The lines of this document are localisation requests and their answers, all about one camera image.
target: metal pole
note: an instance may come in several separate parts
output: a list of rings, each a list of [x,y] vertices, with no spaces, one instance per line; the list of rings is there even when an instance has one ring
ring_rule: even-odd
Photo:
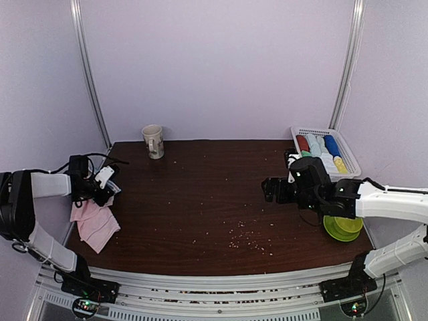
[[[346,51],[345,64],[342,73],[342,79],[339,85],[339,91],[334,104],[333,114],[330,120],[329,128],[338,130],[342,121],[342,115],[346,103],[346,97],[349,90],[349,81],[352,70],[355,66],[358,44],[362,30],[362,17],[364,14],[365,0],[355,0],[354,13],[350,27],[348,49]]]
[[[98,96],[95,89],[94,77],[92,75],[92,70],[89,62],[88,49],[86,47],[86,38],[82,21],[82,13],[80,11],[80,0],[71,0],[71,6],[74,29],[76,30],[76,36],[78,38],[80,57],[82,59],[85,81],[86,86],[88,87],[92,109],[94,110],[95,119],[98,128],[100,129],[104,144],[106,145],[106,148],[110,148],[112,146],[112,143],[110,141],[110,137],[108,136],[104,117],[102,116],[100,102],[98,100]]]

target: white wall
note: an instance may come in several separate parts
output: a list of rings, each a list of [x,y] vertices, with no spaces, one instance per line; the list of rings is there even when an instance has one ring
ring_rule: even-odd
[[[0,171],[56,169],[71,154],[105,151],[90,109],[70,1],[0,2]],[[70,200],[35,202],[37,219],[62,241]],[[1,319],[22,320],[39,271],[0,238]]]
[[[83,0],[100,104],[113,141],[282,139],[326,128],[354,1]]]
[[[428,187],[428,1],[367,1],[364,33],[341,133],[363,176]],[[383,246],[418,224],[367,221]],[[401,270],[418,320],[428,316],[428,265]]]

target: white backdrop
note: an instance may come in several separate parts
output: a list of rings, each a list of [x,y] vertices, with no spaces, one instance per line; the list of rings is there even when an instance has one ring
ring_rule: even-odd
[[[82,0],[111,139],[281,139],[326,128],[354,1]]]

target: blue towel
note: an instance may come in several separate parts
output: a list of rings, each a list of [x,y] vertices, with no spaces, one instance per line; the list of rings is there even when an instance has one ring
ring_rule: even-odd
[[[342,157],[342,155],[340,155],[339,148],[336,144],[336,141],[334,140],[332,135],[324,136],[324,140],[326,141],[326,147],[328,149],[328,152],[333,157],[336,157],[336,156]]]

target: light blue towel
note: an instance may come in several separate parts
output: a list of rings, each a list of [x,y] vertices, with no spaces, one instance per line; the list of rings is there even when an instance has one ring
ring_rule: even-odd
[[[306,140],[308,141],[310,153],[313,157],[320,157],[321,156],[321,147],[316,141],[316,137],[314,134],[307,134]]]
[[[318,142],[318,144],[320,145],[321,148],[321,154],[322,153],[326,153],[329,154],[328,149],[326,147],[326,142],[324,141],[324,139],[321,136],[317,136],[316,137],[316,141]]]

